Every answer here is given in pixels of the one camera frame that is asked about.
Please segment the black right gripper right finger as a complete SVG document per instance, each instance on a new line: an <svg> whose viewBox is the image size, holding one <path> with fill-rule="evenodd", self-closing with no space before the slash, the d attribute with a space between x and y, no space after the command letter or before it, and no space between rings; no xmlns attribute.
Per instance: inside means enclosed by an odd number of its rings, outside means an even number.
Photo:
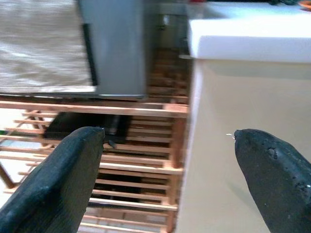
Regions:
<svg viewBox="0 0 311 233"><path fill-rule="evenodd" d="M257 129L236 130L235 155L272 233L311 231L311 164L290 143Z"/></svg>

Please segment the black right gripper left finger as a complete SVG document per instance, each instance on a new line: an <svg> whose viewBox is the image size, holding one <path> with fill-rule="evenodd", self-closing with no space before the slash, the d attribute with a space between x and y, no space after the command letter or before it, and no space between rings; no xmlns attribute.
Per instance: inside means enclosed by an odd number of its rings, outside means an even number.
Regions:
<svg viewBox="0 0 311 233"><path fill-rule="evenodd" d="M91 196L105 132L82 127L65 137L0 209L2 233L75 233Z"/></svg>

